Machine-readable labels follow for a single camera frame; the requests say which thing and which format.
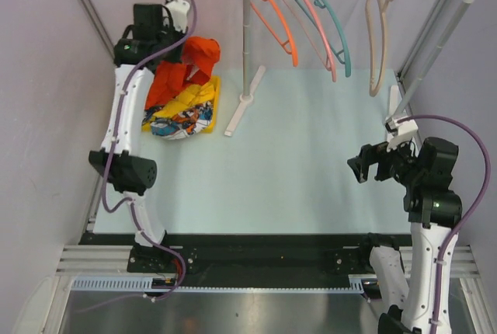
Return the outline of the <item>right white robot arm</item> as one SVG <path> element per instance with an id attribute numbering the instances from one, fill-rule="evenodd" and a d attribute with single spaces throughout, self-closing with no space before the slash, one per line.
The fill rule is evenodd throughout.
<path id="1" fill-rule="evenodd" d="M 450 333 L 450 266 L 456 239 L 448 239 L 462 218 L 460 197 L 450 190 L 459 148 L 439 137 L 424 140 L 418 153 L 404 142 L 365 144 L 347 162 L 364 183 L 372 165 L 377 181 L 394 179 L 406 189 L 404 209 L 412 237 L 410 275 L 391 236 L 370 233 L 360 246 L 358 263 L 375 273 L 385 311 L 379 333 Z"/>

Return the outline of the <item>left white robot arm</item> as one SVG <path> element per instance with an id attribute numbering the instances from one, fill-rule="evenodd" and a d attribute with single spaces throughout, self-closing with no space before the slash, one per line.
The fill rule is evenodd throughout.
<path id="1" fill-rule="evenodd" d="M 196 25 L 196 7 L 185 0 L 133 7 L 133 22 L 113 47 L 115 86 L 105 137 L 89 152 L 89 163 L 100 174 L 100 200 L 108 214 L 125 207 L 134 226 L 128 259 L 130 272 L 152 273 L 175 266 L 185 270 L 182 255 L 165 244 L 167 231 L 156 210 L 146 204 L 158 165 L 141 155 L 145 103 L 160 60 L 177 60 Z"/>

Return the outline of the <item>beige hanger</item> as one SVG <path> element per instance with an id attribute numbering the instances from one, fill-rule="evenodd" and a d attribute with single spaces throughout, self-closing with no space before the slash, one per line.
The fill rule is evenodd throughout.
<path id="1" fill-rule="evenodd" d="M 377 61 L 377 39 L 376 30 L 374 29 L 373 9 L 371 8 L 372 1 L 377 3 L 377 11 L 380 22 L 381 31 L 381 55 Z M 388 59 L 388 39 L 389 29 L 387 20 L 388 6 L 394 0 L 366 0 L 364 13 L 367 24 L 367 34 L 370 51 L 370 76 L 369 76 L 369 96 L 376 97 L 384 84 L 386 65 Z"/>

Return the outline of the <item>orange shorts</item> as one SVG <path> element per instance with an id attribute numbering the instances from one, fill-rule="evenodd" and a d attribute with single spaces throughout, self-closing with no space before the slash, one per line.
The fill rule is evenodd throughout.
<path id="1" fill-rule="evenodd" d="M 204 85 L 220 59 L 221 47 L 215 39 L 188 38 L 180 63 L 162 61 L 157 67 L 144 108 L 164 106 L 191 84 Z"/>

